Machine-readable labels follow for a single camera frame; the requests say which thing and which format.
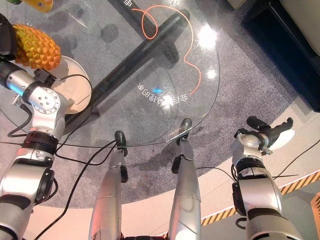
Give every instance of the metal joint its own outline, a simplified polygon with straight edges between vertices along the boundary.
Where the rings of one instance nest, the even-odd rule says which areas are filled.
[[[188,142],[188,140],[184,137],[180,139],[180,145],[177,150],[177,156],[183,156],[185,159],[193,161],[194,159],[194,151]]]

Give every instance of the black cable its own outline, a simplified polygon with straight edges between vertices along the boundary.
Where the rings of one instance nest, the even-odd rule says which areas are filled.
[[[246,222],[246,221],[247,221],[246,217],[240,217],[237,220],[235,220],[235,225],[240,229],[246,230],[245,226],[242,226],[242,225],[239,224],[240,222]]]
[[[0,144],[11,144],[11,145],[19,145],[19,146],[22,146],[22,143],[9,142],[9,141],[0,141]]]
[[[69,157],[65,157],[65,156],[60,156],[59,154],[55,153],[55,155],[61,159],[64,159],[64,160],[68,160],[68,161],[72,161],[72,162],[76,162],[76,163],[80,163],[80,164],[87,164],[85,161],[80,161],[80,160],[76,160],[76,159],[73,159],[73,158],[69,158]],[[108,158],[109,155],[107,155],[103,161],[99,162],[99,163],[90,163],[89,166],[99,166],[101,164],[103,164],[107,158]]]
[[[76,76],[83,77],[84,79],[86,79],[86,81],[87,81],[87,82],[89,83],[89,85],[90,85],[91,93],[92,93],[93,87],[92,87],[92,84],[91,84],[90,80],[89,80],[86,76],[84,76],[84,75],[82,75],[82,74],[71,74],[71,75],[68,75],[68,76],[64,76],[64,77],[62,77],[62,78],[60,78],[60,79],[57,79],[56,81],[63,81],[63,80],[65,80],[65,79],[68,79],[68,78],[71,78],[71,77],[76,77]]]
[[[225,174],[227,174],[229,176],[229,178],[232,179],[232,181],[236,182],[230,175],[229,173],[227,173],[225,170],[221,169],[221,168],[218,168],[218,167],[214,167],[214,166],[202,166],[202,167],[197,167],[195,170],[198,170],[198,169],[217,169],[217,170],[220,170],[222,172],[224,172]]]
[[[45,200],[45,202],[46,201],[48,201],[49,199],[51,199],[54,195],[56,195],[56,193],[58,192],[58,189],[59,189],[59,185],[58,185],[58,182],[57,182],[57,180],[54,178],[53,179],[53,183],[54,183],[54,187],[55,187],[55,189],[54,189],[54,191],[53,191],[53,193],[51,193],[51,195],[47,198],[47,200]]]
[[[13,129],[11,132],[8,133],[8,137],[9,138],[18,138],[18,137],[26,137],[27,134],[16,134],[14,135],[16,132],[18,132],[19,130],[21,130],[22,128],[24,128],[32,119],[32,112],[29,110],[29,108],[27,108],[26,105],[21,104],[19,106],[23,111],[26,112],[26,114],[28,114],[28,118],[27,120],[25,120],[24,123],[22,123],[20,126],[18,126],[17,128]]]
[[[65,214],[66,212],[68,211],[68,208],[69,208],[69,205],[70,205],[70,202],[71,202],[71,199],[72,199],[72,196],[76,190],[76,187],[78,185],[78,182],[80,181],[80,178],[82,177],[82,175],[84,174],[85,170],[87,169],[87,167],[89,166],[89,164],[91,163],[91,161],[102,151],[104,150],[105,148],[107,148],[109,145],[115,143],[116,141],[113,140],[111,142],[109,142],[108,144],[104,145],[101,149],[99,149],[98,151],[96,151],[89,159],[89,161],[85,164],[85,166],[83,167],[83,169],[81,170],[80,174],[78,175],[73,187],[72,187],[72,190],[70,192],[70,195],[69,195],[69,198],[66,202],[66,205],[65,205],[65,208],[62,212],[62,214],[56,218],[56,220],[54,220],[52,223],[50,223],[42,232],[40,232],[38,234],[38,236],[36,236],[36,238],[34,240],[38,240],[47,230],[49,230],[53,225],[55,225]],[[112,152],[113,148],[110,149],[109,153],[107,156],[109,156]]]
[[[233,164],[231,165],[231,175],[232,175],[232,178],[234,179],[234,181],[238,181],[235,165],[233,165]]]
[[[288,177],[295,177],[295,176],[299,176],[299,174],[273,176],[273,180],[274,180],[275,178],[288,178]]]
[[[287,170],[287,168],[293,164],[300,156],[302,156],[303,154],[305,154],[307,151],[309,151],[310,149],[312,149],[315,145],[317,145],[320,142],[320,139],[318,141],[316,141],[315,144],[313,144],[311,147],[309,147],[307,150],[303,151],[302,153],[300,153],[295,159],[293,159],[276,177],[274,177],[274,180],[279,178],[280,175]]]

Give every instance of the black table leg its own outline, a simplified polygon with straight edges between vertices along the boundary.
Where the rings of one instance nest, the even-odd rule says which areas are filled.
[[[190,14],[187,10],[181,12],[189,19]],[[74,129],[72,124],[75,120],[79,123],[83,121],[93,108],[98,106],[115,89],[117,89],[126,79],[128,79],[136,70],[143,66],[151,53],[163,43],[164,40],[173,36],[177,39],[187,26],[186,19],[179,13],[170,16],[158,29],[158,33],[152,40],[144,40],[134,51],[132,51],[117,67],[115,67],[104,79],[102,79],[92,90],[90,102],[86,109],[80,113],[67,115],[65,117],[66,132]]]

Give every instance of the white floor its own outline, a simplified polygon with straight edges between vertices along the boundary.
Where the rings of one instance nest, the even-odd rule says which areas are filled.
[[[281,124],[292,117],[295,137],[285,147],[273,155],[264,157],[264,164],[273,176],[290,163],[296,156],[312,146],[320,138],[320,113],[308,109],[300,98],[288,107],[273,123]],[[320,168],[320,144],[299,157],[284,175],[299,176],[278,178],[278,186],[298,179]],[[231,159],[227,159],[219,168],[229,172]],[[199,178],[201,193],[201,216],[233,205],[232,180],[223,172],[213,169]],[[122,205],[122,232],[125,236],[158,235],[168,230],[174,190],[163,194]],[[61,208],[36,206],[31,215],[25,233],[27,240],[33,239],[48,224],[61,214]],[[69,209],[67,214],[40,239],[65,240],[88,239],[92,209]]]

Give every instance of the robotic hand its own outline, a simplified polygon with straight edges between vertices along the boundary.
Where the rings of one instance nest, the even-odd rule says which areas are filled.
[[[264,166],[262,156],[287,144],[295,132],[292,118],[271,128],[251,116],[247,124],[257,131],[241,128],[231,146],[237,182],[232,184],[237,212],[247,217],[248,240],[302,240],[295,226],[282,216],[282,195]]]
[[[0,84],[33,108],[32,126],[0,183],[0,239],[21,240],[35,204],[51,193],[54,153],[65,130],[69,101],[50,89],[55,78],[43,69],[31,77],[9,62],[15,58],[15,32],[0,14]]]

